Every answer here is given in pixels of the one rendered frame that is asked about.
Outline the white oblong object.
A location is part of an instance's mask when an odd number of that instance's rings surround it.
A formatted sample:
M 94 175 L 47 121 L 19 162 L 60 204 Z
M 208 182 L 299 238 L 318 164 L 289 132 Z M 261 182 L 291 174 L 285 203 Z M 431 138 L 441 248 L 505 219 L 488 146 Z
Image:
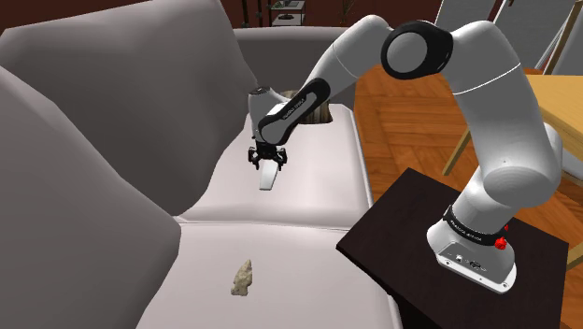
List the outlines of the white oblong object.
M 259 189 L 261 191 L 271 191 L 279 171 L 278 163 L 272 160 L 265 160 L 262 161 L 260 168 L 261 175 Z

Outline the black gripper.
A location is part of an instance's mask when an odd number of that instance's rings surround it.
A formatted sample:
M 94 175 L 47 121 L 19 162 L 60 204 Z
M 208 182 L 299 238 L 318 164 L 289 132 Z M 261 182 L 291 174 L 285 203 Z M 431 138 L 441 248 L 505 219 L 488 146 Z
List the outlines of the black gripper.
M 281 170 L 282 166 L 288 162 L 287 152 L 284 148 L 277 149 L 276 145 L 272 145 L 259 140 L 255 141 L 256 148 L 250 147 L 248 150 L 248 161 L 252 163 L 256 169 L 260 168 L 261 159 L 273 159 L 277 163 L 277 169 Z

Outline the dark robot stand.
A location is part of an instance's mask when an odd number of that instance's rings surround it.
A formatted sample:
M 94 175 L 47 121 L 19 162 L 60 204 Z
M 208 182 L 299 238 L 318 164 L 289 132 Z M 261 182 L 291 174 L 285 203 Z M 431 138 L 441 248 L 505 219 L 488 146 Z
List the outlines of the dark robot stand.
M 560 329 L 568 245 L 513 218 L 517 279 L 498 294 L 440 265 L 426 232 L 458 191 L 408 168 L 337 249 L 396 301 L 404 329 Z

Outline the grey sofa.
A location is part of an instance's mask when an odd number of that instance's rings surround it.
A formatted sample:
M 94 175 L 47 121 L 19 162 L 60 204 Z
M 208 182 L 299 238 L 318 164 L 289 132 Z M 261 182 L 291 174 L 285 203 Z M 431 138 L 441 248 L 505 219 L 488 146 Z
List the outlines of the grey sofa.
M 247 160 L 249 92 L 339 34 L 149 0 L 0 35 L 0 329 L 402 329 L 335 247 L 372 205 L 351 110 L 299 126 L 269 192 Z

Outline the light wooden table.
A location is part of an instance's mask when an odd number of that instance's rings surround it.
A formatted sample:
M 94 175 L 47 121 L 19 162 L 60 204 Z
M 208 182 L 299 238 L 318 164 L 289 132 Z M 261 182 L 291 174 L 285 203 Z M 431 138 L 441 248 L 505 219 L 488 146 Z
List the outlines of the light wooden table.
M 526 71 L 545 122 L 561 136 L 564 146 L 562 182 L 542 206 L 526 208 L 518 217 L 569 244 L 568 270 L 583 271 L 583 76 L 540 75 Z

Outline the dark shelf unit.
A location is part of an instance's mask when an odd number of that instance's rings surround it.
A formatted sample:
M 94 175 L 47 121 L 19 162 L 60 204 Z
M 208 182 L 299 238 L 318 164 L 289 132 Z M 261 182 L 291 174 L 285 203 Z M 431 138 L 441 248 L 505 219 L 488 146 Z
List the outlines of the dark shelf unit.
M 303 26 L 306 19 L 305 0 L 267 0 L 269 26 Z

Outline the beige stone arrowhead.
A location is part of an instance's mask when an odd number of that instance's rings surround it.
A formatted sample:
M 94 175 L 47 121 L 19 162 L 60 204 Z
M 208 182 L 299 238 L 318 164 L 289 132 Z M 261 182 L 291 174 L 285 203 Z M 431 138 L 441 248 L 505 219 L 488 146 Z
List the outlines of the beige stone arrowhead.
M 249 286 L 252 282 L 252 263 L 250 259 L 247 259 L 235 274 L 233 287 L 231 288 L 231 295 L 247 296 L 249 294 Z

